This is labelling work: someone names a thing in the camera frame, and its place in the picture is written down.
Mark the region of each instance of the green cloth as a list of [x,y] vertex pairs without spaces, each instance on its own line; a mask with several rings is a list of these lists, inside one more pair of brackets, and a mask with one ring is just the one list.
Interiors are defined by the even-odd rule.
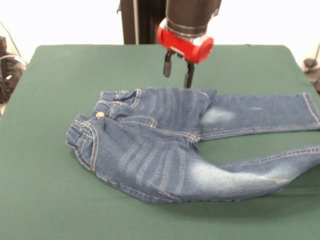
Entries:
[[[82,167],[65,136],[102,91],[182,87],[185,61],[159,45],[39,47],[0,121],[1,240],[313,240],[320,234],[320,166],[284,191],[241,202],[147,204]],[[310,92],[283,46],[216,46],[196,66],[193,89],[218,94]],[[212,163],[320,145],[320,133],[231,137],[199,144]]]

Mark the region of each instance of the denim jeans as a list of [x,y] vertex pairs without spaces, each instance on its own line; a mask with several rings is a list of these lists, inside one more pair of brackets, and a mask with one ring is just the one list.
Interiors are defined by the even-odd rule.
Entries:
[[320,146],[213,165],[197,143],[320,128],[308,93],[216,95],[172,87],[102,92],[66,134],[99,179],[148,203],[240,201],[284,189],[320,163]]

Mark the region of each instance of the waistband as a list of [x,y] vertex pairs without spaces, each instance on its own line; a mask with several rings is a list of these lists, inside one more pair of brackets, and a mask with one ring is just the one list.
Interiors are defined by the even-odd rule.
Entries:
[[114,104],[130,106],[139,97],[140,92],[140,89],[116,92],[103,91],[100,93],[99,101],[94,106],[91,116],[96,117],[99,112],[103,112],[105,116],[109,116]]
[[68,128],[66,132],[65,143],[71,148],[77,150],[78,145],[76,144],[78,139],[85,134],[89,138],[93,137],[93,133],[90,131],[89,127],[91,126],[90,117],[79,114],[72,125]]

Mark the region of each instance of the white wall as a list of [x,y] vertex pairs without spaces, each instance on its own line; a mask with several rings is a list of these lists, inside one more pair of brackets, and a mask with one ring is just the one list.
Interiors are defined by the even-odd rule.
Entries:
[[[119,0],[2,0],[7,12],[1,11],[0,20],[29,61],[39,45],[123,44],[118,4]],[[319,16],[319,0],[222,0],[208,33],[216,44],[285,45],[302,66],[304,58],[314,57],[320,42]]]
[[26,61],[39,45],[124,43],[121,14],[117,15],[118,0],[0,2],[1,8],[7,9],[1,11],[0,21]]

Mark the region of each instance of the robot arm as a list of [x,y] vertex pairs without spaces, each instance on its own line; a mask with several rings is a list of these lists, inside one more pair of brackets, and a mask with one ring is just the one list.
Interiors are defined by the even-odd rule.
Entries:
[[205,61],[214,40],[206,36],[210,19],[219,13],[221,0],[167,0],[165,19],[160,23],[157,40],[167,53],[163,74],[170,76],[171,56],[177,55],[187,62],[184,87],[190,88],[195,64]]

